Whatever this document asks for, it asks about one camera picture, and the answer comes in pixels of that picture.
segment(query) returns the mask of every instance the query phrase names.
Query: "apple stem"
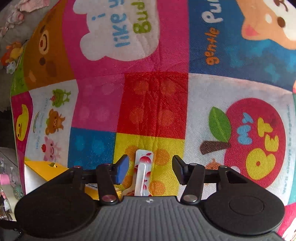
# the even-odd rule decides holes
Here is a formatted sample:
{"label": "apple stem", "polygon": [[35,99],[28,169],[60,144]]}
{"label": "apple stem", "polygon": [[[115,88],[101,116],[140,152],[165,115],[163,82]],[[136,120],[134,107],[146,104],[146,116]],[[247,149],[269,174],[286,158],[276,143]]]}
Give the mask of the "apple stem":
{"label": "apple stem", "polygon": [[231,145],[228,142],[203,141],[202,144],[200,145],[200,152],[204,155],[214,151],[227,149],[229,147],[231,147]]}

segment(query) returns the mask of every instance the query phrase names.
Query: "pink fabric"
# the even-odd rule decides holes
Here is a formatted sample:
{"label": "pink fabric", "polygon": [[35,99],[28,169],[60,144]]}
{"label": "pink fabric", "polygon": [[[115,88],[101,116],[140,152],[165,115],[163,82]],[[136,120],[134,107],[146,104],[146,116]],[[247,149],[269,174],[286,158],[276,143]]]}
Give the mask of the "pink fabric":
{"label": "pink fabric", "polygon": [[17,8],[20,9],[20,11],[32,12],[36,9],[48,7],[49,4],[50,0],[21,0]]}
{"label": "pink fabric", "polygon": [[153,54],[136,61],[119,61],[109,57],[97,61],[86,59],[80,50],[80,40],[89,32],[86,14],[74,13],[74,2],[75,0],[69,0],[65,7],[62,32],[64,42],[67,43],[66,52],[76,79],[146,71],[188,72],[188,7],[182,0],[172,0],[169,4],[165,1],[157,2],[160,18],[159,45]]}
{"label": "pink fabric", "polygon": [[[11,97],[11,105],[13,106],[12,114],[13,114],[14,126],[16,126],[18,116],[22,114],[22,104],[25,104],[29,111],[28,123],[31,123],[32,121],[32,114],[33,114],[32,98],[29,92],[24,92],[22,94]],[[21,179],[21,184],[22,184],[22,189],[24,194],[25,194],[24,161],[25,161],[25,151],[26,151],[28,135],[29,135],[29,132],[27,131],[23,141],[20,141],[17,138],[15,138],[20,179]]]}
{"label": "pink fabric", "polygon": [[284,220],[277,232],[279,236],[283,236],[285,230],[291,225],[294,218],[296,218],[296,203],[285,206]]}
{"label": "pink fabric", "polygon": [[0,184],[1,185],[10,184],[9,176],[7,174],[0,174]]}
{"label": "pink fabric", "polygon": [[72,127],[116,132],[124,75],[77,80],[79,93]]}

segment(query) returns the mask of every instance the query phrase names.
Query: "green leaf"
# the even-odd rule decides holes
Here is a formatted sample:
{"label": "green leaf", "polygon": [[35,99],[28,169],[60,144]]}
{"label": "green leaf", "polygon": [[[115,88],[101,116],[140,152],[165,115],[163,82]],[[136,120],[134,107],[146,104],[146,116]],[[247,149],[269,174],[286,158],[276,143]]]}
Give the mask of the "green leaf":
{"label": "green leaf", "polygon": [[209,114],[209,127],[213,136],[222,142],[228,142],[231,136],[231,125],[224,112],[212,107]]}

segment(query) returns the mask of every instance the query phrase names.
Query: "pink cup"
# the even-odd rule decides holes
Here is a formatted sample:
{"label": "pink cup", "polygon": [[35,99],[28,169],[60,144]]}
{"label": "pink cup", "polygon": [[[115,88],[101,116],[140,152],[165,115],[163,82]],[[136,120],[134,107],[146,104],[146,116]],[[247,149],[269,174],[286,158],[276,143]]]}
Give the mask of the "pink cup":
{"label": "pink cup", "polygon": [[10,184],[9,176],[7,174],[0,174],[0,184],[1,185]]}

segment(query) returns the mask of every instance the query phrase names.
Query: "red square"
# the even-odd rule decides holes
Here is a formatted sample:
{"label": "red square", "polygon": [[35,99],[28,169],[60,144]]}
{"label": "red square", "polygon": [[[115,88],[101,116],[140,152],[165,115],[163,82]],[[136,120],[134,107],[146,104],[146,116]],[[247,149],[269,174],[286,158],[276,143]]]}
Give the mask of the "red square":
{"label": "red square", "polygon": [[117,132],[185,139],[188,73],[125,74]]}

